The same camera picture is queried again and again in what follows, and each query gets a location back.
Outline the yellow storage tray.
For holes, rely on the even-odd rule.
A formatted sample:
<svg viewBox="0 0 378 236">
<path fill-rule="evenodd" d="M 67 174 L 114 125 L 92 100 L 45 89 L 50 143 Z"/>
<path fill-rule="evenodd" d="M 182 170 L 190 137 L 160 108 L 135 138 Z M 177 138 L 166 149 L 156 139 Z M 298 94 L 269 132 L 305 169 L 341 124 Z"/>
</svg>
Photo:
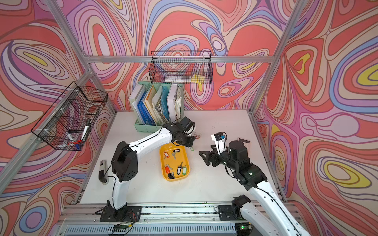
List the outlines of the yellow storage tray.
<svg viewBox="0 0 378 236">
<path fill-rule="evenodd" d="M 181 152 L 173 153 L 172 151 L 174 149 L 180 149 Z M 164 152 L 167 152 L 170 155 L 170 157 L 164 159 L 164 155 L 163 155 Z M 160 154 L 162 176 L 165 180 L 169 182 L 179 181 L 179 180 L 185 179 L 189 175 L 191 169 L 190 169 L 190 164 L 189 164 L 188 156 L 186 153 L 186 149 L 184 146 L 177 146 L 175 143 L 169 143 L 169 144 L 163 145 L 160 148 L 159 154 Z M 187 174 L 185 176 L 182 175 L 182 171 L 180 175 L 177 175 L 177 168 L 181 164 L 181 162 L 183 162 L 182 167 L 187 166 Z M 172 174 L 174 175 L 175 179 L 170 180 L 168 178 L 168 174 L 164 170 L 165 165 L 169 165 L 173 169 Z"/>
</svg>

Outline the light green tag key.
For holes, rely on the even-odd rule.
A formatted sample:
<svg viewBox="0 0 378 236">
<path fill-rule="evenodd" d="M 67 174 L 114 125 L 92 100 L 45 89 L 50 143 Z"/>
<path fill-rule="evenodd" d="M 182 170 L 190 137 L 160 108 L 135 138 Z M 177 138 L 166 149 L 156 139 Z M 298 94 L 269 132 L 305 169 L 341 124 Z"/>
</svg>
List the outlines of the light green tag key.
<svg viewBox="0 0 378 236">
<path fill-rule="evenodd" d="M 185 176 L 186 174 L 187 174 L 187 166 L 183 166 L 182 175 Z"/>
</svg>

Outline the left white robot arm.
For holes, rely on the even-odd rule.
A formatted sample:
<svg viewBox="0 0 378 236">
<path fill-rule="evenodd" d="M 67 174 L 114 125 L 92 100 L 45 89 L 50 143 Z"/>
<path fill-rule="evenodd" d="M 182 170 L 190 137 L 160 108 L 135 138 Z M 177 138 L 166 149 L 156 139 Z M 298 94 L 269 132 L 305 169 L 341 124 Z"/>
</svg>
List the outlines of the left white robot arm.
<svg viewBox="0 0 378 236">
<path fill-rule="evenodd" d="M 99 171 L 101 183 L 114 179 L 110 199 L 106 206 L 96 214 L 100 215 L 100 222 L 137 222 L 137 216 L 128 207 L 128 191 L 131 180 L 138 173 L 138 163 L 141 157 L 151 151 L 169 143 L 191 148 L 195 137 L 174 127 L 161 128 L 159 131 L 132 143 L 124 141 L 117 145 L 110 167 Z"/>
</svg>

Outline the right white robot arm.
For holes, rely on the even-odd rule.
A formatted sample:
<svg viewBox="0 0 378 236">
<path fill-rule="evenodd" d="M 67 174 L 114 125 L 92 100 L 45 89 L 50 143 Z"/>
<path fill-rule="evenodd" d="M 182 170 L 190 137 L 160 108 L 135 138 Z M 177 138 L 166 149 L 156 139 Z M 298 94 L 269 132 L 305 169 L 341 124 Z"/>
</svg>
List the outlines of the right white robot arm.
<svg viewBox="0 0 378 236">
<path fill-rule="evenodd" d="M 292 216 L 274 192 L 267 176 L 250 162 L 248 149 L 241 141 L 215 141 L 211 151 L 199 151 L 207 166 L 220 164 L 231 170 L 233 177 L 259 202 L 262 214 L 251 200 L 241 195 L 231 202 L 236 218 L 250 222 L 264 236 L 308 236 L 309 232 Z"/>
</svg>

